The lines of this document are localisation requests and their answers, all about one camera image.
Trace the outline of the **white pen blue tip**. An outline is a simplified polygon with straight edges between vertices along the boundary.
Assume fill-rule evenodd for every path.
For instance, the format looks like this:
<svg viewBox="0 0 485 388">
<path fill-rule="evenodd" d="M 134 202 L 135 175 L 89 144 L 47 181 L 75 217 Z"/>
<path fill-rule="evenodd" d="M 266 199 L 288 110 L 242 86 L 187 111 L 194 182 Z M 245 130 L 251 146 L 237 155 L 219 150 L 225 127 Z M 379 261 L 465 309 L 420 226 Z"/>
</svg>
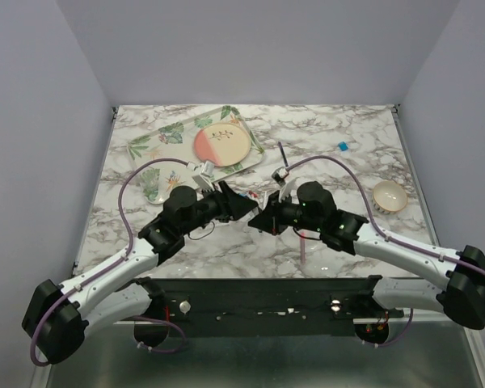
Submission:
<svg viewBox="0 0 485 388">
<path fill-rule="evenodd" d="M 259 197 L 259 208 L 264 210 L 268 202 L 268 192 L 264 191 Z"/>
</svg>

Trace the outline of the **pink pen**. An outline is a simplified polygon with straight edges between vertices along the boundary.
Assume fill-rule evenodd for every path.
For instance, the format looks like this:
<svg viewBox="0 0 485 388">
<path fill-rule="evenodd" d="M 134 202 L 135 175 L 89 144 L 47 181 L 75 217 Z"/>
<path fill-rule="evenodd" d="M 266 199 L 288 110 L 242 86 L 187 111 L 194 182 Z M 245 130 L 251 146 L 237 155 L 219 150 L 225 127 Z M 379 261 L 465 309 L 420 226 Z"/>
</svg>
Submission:
<svg viewBox="0 0 485 388">
<path fill-rule="evenodd" d="M 301 264 L 306 263 L 306 235 L 303 231 L 299 232 L 300 235 L 300 260 Z"/>
</svg>

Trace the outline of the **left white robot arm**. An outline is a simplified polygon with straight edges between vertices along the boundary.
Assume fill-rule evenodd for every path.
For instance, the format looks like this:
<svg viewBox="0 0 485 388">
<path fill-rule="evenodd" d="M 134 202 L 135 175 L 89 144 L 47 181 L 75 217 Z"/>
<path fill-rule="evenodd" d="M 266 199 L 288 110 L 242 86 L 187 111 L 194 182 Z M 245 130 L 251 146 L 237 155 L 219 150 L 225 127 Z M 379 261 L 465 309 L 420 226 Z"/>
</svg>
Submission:
<svg viewBox="0 0 485 388">
<path fill-rule="evenodd" d="M 137 235 L 130 235 L 127 247 L 81 276 L 36 286 L 21 323 L 31 339 L 32 363 L 45 367 L 72 355 L 95 325 L 96 307 L 116 299 L 122 286 L 175 255 L 186 235 L 211 221 L 237 221 L 257 207 L 255 200 L 224 181 L 201 198 L 188 186 L 173 189 L 161 213 Z"/>
</svg>

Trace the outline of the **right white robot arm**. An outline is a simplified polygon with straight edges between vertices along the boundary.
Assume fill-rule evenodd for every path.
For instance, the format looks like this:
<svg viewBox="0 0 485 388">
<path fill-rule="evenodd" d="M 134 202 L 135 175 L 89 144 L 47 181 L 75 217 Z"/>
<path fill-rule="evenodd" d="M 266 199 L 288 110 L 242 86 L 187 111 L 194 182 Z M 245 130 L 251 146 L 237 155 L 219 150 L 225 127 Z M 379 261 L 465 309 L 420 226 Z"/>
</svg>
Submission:
<svg viewBox="0 0 485 388">
<path fill-rule="evenodd" d="M 356 295 L 357 310 L 367 317 L 383 308 L 441 312 L 464 327 L 485 327 L 485 255 L 472 246 L 462 251 L 417 242 L 379 227 L 375 221 L 338 209 L 320 183 L 297 189 L 298 202 L 279 192 L 248 223 L 278 235 L 291 227 L 316 232 L 333 251 L 383 261 L 415 274 L 415 279 L 380 279 L 374 289 Z"/>
</svg>

